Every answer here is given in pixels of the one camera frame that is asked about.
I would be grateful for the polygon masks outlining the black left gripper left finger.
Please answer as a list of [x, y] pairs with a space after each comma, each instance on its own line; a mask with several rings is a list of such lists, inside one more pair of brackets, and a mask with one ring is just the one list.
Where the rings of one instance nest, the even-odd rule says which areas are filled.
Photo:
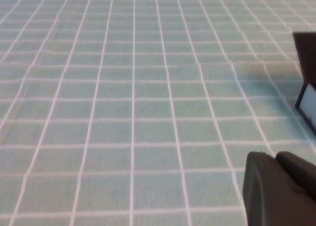
[[316, 224], [316, 202], [264, 152], [248, 153], [242, 195], [250, 226]]

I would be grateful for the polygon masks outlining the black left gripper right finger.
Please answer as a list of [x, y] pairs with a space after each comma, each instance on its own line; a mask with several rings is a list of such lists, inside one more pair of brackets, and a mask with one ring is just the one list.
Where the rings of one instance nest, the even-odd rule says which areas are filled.
[[316, 166], [307, 160], [287, 151], [280, 151], [276, 161], [287, 174], [303, 189], [306, 194], [316, 201]]

